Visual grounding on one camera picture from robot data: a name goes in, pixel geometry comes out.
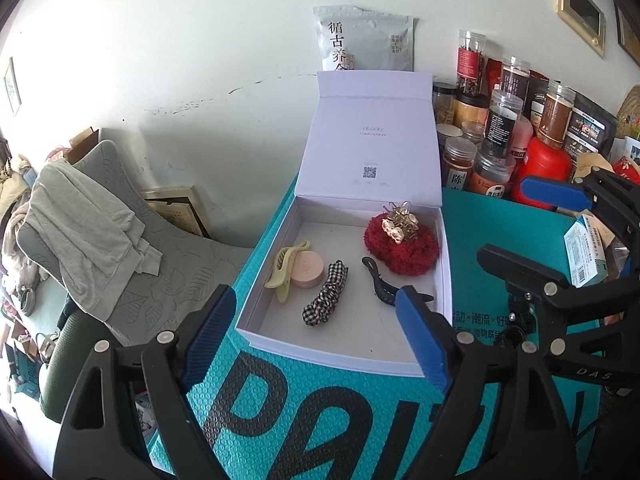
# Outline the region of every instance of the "white gift box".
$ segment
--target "white gift box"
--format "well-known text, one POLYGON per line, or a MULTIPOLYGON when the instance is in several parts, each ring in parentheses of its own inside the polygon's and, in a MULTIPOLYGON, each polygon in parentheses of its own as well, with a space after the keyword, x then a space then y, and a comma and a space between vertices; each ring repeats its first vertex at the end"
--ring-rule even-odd
POLYGON ((431 310, 451 322, 451 280, 442 219, 438 139, 431 106, 431 74, 353 70, 319 72, 320 100, 309 131, 295 198, 242 306, 236 330, 249 344, 293 359, 335 368, 421 377, 392 306, 374 293, 362 264, 370 256, 363 241, 369 219, 392 201, 411 211, 437 236, 440 257, 423 276, 390 272, 393 286, 413 285, 431 294, 431 310), (290 287, 280 303, 264 288, 282 247, 302 240, 322 256, 349 267, 340 300, 329 321, 307 326, 302 310, 315 288, 290 287))

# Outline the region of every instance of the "white wall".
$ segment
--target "white wall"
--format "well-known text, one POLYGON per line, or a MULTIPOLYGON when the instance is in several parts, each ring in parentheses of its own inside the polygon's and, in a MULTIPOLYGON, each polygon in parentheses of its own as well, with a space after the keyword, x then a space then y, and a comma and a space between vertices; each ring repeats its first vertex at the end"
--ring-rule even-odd
POLYGON ((453 78, 459 28, 531 61, 615 113, 640 70, 612 0, 600 59, 554 0, 23 0, 0 54, 22 107, 0 127, 35 166, 101 126, 140 187, 197 184, 216 235, 253 244, 295 175, 321 67, 311 7, 357 4, 418 18, 415 69, 453 78))

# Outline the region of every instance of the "open box lid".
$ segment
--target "open box lid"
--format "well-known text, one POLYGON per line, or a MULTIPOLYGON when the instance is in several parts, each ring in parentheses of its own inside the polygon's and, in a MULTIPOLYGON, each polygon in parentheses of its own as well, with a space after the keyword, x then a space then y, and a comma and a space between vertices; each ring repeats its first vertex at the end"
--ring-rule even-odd
POLYGON ((318 72, 296 196, 442 206, 429 72, 318 72))

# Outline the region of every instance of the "gold hair clip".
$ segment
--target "gold hair clip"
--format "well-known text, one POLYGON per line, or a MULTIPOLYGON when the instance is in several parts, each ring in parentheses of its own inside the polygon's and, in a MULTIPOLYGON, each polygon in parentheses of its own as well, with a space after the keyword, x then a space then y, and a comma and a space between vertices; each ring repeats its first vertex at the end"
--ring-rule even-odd
POLYGON ((411 202, 402 202, 402 205, 389 202, 389 206, 391 209, 383 206, 387 212, 386 218, 382 219, 383 231, 393 238, 396 244, 405 239, 414 240, 417 238, 418 219, 411 213, 411 202))

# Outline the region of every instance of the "gingham scrunchie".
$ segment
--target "gingham scrunchie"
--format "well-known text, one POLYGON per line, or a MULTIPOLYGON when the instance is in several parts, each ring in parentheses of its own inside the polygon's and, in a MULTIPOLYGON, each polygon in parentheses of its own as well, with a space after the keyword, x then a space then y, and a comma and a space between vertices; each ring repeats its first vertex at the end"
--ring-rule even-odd
POLYGON ((318 296, 309 303, 302 311, 302 319, 309 326, 315 326, 318 323, 326 323, 329 316, 334 312, 335 306, 338 304, 340 293, 344 288, 344 282, 347 281, 347 273, 349 268, 338 260, 334 264, 329 264, 327 278, 324 285, 320 289, 318 296))

